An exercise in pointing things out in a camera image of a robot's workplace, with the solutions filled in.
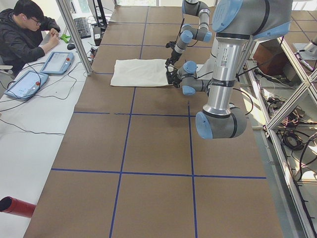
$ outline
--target red cylinder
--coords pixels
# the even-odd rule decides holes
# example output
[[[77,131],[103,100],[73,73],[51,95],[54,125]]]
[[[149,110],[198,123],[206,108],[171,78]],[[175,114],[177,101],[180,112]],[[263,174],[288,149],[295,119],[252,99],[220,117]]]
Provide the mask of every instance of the red cylinder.
[[[36,205],[13,197],[5,197],[0,201],[0,212],[31,218]]]

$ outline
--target computer mouse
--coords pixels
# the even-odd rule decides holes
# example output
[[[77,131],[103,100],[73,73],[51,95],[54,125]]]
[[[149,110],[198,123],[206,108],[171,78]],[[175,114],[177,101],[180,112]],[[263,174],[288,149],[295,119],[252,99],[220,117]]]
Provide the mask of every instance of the computer mouse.
[[[67,45],[67,49],[68,50],[72,50],[74,48],[75,48],[75,44],[73,44],[73,43],[70,43],[70,44]]]

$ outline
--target person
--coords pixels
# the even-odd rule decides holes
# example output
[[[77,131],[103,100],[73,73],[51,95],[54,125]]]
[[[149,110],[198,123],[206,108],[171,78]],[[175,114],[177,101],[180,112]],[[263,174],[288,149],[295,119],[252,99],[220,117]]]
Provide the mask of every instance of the person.
[[[41,31],[50,31],[50,39],[39,46]],[[55,20],[44,16],[35,2],[18,0],[14,9],[0,12],[0,56],[4,64],[12,65],[16,76],[26,63],[43,57],[59,43],[59,31]]]

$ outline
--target black keyboard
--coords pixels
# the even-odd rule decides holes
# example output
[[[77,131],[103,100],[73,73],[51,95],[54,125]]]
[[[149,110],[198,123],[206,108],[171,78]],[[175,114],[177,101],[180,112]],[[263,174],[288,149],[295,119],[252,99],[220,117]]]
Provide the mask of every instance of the black keyboard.
[[[91,37],[87,18],[78,17],[74,19],[74,22],[81,39]]]

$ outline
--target blue and white device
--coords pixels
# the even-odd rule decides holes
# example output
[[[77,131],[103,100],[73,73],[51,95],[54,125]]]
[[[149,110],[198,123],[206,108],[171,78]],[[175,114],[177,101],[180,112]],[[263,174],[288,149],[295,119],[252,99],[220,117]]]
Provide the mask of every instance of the blue and white device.
[[[45,74],[64,74],[74,60],[72,52],[52,52],[41,69]]]
[[[4,94],[15,99],[27,100],[38,92],[48,77],[47,74],[29,70],[5,90]]]

